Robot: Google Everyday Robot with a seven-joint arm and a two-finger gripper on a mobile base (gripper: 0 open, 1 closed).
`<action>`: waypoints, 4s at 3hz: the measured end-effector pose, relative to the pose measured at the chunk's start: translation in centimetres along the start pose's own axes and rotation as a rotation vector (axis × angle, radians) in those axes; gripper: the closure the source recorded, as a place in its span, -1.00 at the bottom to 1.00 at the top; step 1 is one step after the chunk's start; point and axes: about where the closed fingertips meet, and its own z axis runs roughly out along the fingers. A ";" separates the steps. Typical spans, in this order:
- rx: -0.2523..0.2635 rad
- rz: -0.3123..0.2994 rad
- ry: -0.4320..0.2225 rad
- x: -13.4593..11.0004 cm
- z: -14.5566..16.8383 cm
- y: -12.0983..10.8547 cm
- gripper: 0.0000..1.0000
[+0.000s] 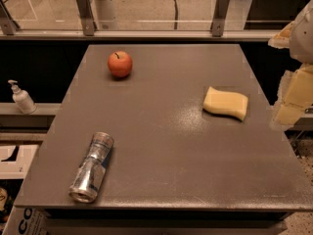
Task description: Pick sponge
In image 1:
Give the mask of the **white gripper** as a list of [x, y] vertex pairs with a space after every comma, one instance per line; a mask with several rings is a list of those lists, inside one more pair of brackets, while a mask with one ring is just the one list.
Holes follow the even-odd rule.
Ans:
[[293, 126], [313, 105], [313, 0], [302, 9], [294, 22], [275, 34], [268, 45], [290, 48], [291, 57], [303, 64], [296, 71], [286, 70], [278, 89], [272, 121]]

